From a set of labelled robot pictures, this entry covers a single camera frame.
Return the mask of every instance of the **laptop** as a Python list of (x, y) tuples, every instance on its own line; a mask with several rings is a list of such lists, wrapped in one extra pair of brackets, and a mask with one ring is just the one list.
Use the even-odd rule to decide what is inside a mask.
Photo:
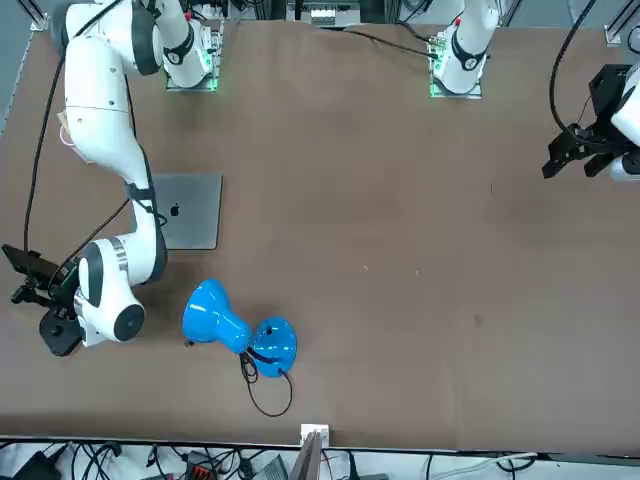
[(169, 250), (210, 250), (218, 245), (221, 173), (158, 173), (152, 175), (158, 212)]

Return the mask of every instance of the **brown table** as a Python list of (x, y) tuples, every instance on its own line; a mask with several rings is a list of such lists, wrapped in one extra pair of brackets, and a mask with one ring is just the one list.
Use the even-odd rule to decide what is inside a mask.
[[(419, 47), (400, 27), (367, 28)], [(148, 319), (130, 344), (54, 358), (43, 310), (2, 301), (0, 430), (296, 443), (315, 422), (334, 445), (637, 453), (640, 189), (584, 178), (578, 164), (540, 173), (565, 35), (496, 32), (482, 101), (429, 99), (416, 55), (276, 22), (232, 35), (216, 95), (134, 79), (154, 171), (224, 173), (219, 248), (171, 252), (162, 280), (136, 290)], [(15, 245), (56, 61), (36, 35), (0, 140), (2, 240)], [(557, 86), (567, 122), (611, 61), (601, 32), (577, 35)], [(31, 245), (59, 261), (122, 187), (55, 125)], [(295, 325), (286, 416), (254, 409), (224, 347), (183, 347), (182, 309), (207, 276), (251, 324)], [(20, 281), (0, 262), (1, 298)], [(277, 410), (286, 390), (262, 379), (256, 396)]]

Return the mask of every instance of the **blue lamp shade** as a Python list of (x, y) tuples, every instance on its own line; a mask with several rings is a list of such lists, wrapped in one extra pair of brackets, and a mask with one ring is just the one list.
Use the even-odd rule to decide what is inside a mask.
[(256, 329), (231, 311), (229, 296), (220, 282), (209, 278), (193, 292), (182, 318), (182, 332), (193, 343), (219, 341), (233, 353), (247, 353), (267, 377), (288, 372), (298, 350), (296, 333), (282, 317), (269, 317)]
[(251, 344), (251, 329), (231, 311), (224, 287), (214, 278), (202, 282), (187, 303), (182, 318), (182, 332), (194, 343), (220, 341), (235, 354)]

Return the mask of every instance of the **gray floor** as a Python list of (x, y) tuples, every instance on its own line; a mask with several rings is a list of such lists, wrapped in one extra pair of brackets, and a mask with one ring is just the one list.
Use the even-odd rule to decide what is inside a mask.
[[(65, 0), (37, 0), (44, 11), (50, 12)], [(602, 28), (625, 0), (601, 0), (585, 20), (586, 27)], [(462, 0), (435, 0), (431, 12), (415, 17), (416, 23), (447, 23), (455, 16), (457, 4)], [(587, 0), (522, 0), (511, 25), (513, 27), (569, 27)], [(11, 103), (16, 77), (27, 47), (31, 20), (15, 0), (2, 1), (0, 15), (0, 42), (3, 45), (3, 62), (0, 69), (0, 135)], [(400, 18), (408, 15), (403, 6)], [(627, 61), (634, 61), (629, 54)]]

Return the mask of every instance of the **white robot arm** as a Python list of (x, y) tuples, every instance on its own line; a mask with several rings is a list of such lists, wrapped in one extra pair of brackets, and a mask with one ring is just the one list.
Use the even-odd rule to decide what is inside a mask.
[(125, 74), (153, 74), (164, 57), (174, 82), (191, 87), (210, 67), (202, 61), (199, 23), (187, 22), (178, 0), (144, 5), (123, 0), (79, 36), (76, 32), (105, 5), (63, 8), (57, 17), (64, 18), (59, 30), (66, 47), (69, 134), (87, 160), (123, 178), (136, 224), (132, 233), (87, 246), (78, 267), (74, 309), (85, 346), (107, 339), (123, 342), (137, 335), (145, 317), (131, 287), (158, 279), (167, 257), (149, 163), (129, 125)]
[(499, 21), (496, 0), (466, 0), (462, 13), (439, 35), (446, 50), (434, 75), (444, 88), (465, 94), (476, 86)]

